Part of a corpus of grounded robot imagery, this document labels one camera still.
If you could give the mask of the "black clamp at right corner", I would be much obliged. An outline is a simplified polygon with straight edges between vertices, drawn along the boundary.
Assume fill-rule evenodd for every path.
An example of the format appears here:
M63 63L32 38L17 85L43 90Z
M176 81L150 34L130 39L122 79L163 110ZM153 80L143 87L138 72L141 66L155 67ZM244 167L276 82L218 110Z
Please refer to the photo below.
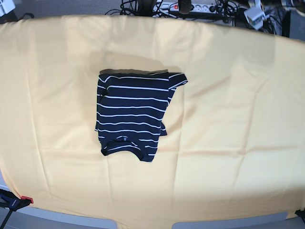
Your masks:
M305 210L297 210L295 214L300 217L303 221L305 220Z

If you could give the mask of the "yellow table cloth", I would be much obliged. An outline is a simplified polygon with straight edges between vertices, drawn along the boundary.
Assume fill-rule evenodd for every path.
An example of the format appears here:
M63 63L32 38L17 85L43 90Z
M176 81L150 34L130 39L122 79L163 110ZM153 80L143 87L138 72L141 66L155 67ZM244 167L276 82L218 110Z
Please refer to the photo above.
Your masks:
M155 159L103 156L104 69L186 74ZM64 16L0 27L0 170L31 209L169 229L305 206L305 44L177 19Z

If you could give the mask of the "navy white striped T-shirt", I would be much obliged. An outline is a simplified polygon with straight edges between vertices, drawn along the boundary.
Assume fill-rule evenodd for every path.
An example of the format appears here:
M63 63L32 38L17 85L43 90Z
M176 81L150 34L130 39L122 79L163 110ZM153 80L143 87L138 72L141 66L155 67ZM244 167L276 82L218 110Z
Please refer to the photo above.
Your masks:
M128 151L152 162L161 136L162 119L184 73L101 73L97 85L95 131L104 156Z

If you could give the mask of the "blue red table clamp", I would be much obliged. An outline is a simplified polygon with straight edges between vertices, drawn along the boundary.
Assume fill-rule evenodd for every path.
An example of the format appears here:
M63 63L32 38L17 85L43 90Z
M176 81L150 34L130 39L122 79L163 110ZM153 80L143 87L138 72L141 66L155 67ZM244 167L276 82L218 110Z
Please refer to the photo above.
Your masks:
M0 229L3 229L9 220L10 216L12 215L13 212L16 212L17 210L27 207L30 204L33 204L34 201L30 197L26 196L21 196L20 198L14 195L10 191L6 191L4 189L0 190L0 207L1 208L8 208L9 211L4 218Z

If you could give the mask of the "white power strip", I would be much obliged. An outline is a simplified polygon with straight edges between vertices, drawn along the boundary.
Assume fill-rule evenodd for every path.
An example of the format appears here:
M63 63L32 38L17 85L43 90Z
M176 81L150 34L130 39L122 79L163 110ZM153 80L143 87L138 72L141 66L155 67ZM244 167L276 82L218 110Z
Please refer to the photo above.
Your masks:
M167 13L179 13L179 4L177 2L166 2L158 1L154 6L154 11L167 12ZM214 5L192 3L190 7L190 12L195 14L216 14L217 11Z

